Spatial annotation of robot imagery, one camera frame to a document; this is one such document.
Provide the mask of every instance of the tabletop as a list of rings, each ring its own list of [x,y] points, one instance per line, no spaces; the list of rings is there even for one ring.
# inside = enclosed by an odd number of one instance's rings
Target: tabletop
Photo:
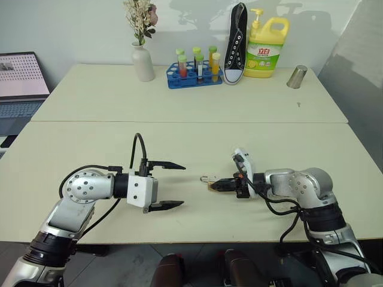
[[[136,132],[150,160],[186,167],[153,171],[158,200],[185,203],[143,214],[121,202],[83,243],[277,241],[292,216],[275,216],[262,200],[209,191],[200,181],[202,175],[231,177],[236,171],[231,154],[239,146],[252,156],[256,172],[324,169],[357,238],[383,237],[383,221],[376,214],[383,202],[383,174],[347,124],[30,122],[0,160],[0,240],[32,240],[59,199],[61,180],[74,169],[85,164],[127,168]],[[138,149],[136,168],[140,157]],[[92,221],[113,203],[99,200]],[[286,240],[306,240],[301,222]]]
[[[287,87],[293,69],[268,79],[243,77],[220,84],[171,90],[166,67],[140,82],[133,66],[76,65],[32,121],[135,121],[160,123],[347,123],[309,69],[299,89]]]

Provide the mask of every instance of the white vase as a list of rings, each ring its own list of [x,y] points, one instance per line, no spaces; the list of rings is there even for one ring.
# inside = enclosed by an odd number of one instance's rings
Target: white vase
[[[132,47],[132,61],[134,68],[136,69],[138,79],[142,82],[149,82],[153,80],[154,69],[149,51],[146,50],[143,45],[139,45],[138,42],[133,42]]]

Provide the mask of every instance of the test tube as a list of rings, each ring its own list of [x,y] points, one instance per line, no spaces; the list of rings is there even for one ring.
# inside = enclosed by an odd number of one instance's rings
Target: test tube
[[[196,65],[197,65],[197,82],[202,83],[203,82],[203,54],[196,55]]]
[[[218,75],[218,72],[220,71],[220,58],[221,54],[220,53],[213,53],[212,57],[212,71],[211,73],[213,75]],[[213,82],[218,81],[218,76],[213,76],[212,77]]]
[[[196,65],[196,56],[201,53],[200,47],[193,47],[193,54],[194,54],[194,71],[197,72],[197,65]]]
[[[185,55],[185,50],[181,48],[177,48],[175,49],[175,54],[177,55],[177,60],[178,60],[178,56]]]
[[[186,55],[179,55],[178,56],[178,72],[180,73],[181,78],[186,78],[187,76],[187,69],[186,69]]]
[[[209,66],[213,67],[213,54],[217,52],[217,46],[209,46]]]

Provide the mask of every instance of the test tube rack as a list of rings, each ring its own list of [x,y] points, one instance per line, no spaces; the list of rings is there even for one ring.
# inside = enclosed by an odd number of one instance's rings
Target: test tube rack
[[[203,81],[199,83],[197,80],[197,72],[194,71],[194,61],[186,62],[186,64],[186,77],[180,76],[178,63],[171,64],[168,70],[166,70],[169,88],[189,88],[222,84],[221,76],[223,75],[223,72],[221,70],[221,67],[219,68],[218,74],[212,74],[209,61],[203,61]],[[213,82],[213,77],[218,77],[218,80],[216,82]]]

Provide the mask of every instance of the brown chair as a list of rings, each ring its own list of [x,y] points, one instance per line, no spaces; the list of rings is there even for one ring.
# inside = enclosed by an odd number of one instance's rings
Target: brown chair
[[[162,258],[154,272],[151,287],[182,287],[183,286],[183,262],[175,254]]]
[[[230,272],[232,286],[269,287],[257,266],[241,251],[228,249],[225,254],[226,269]]]

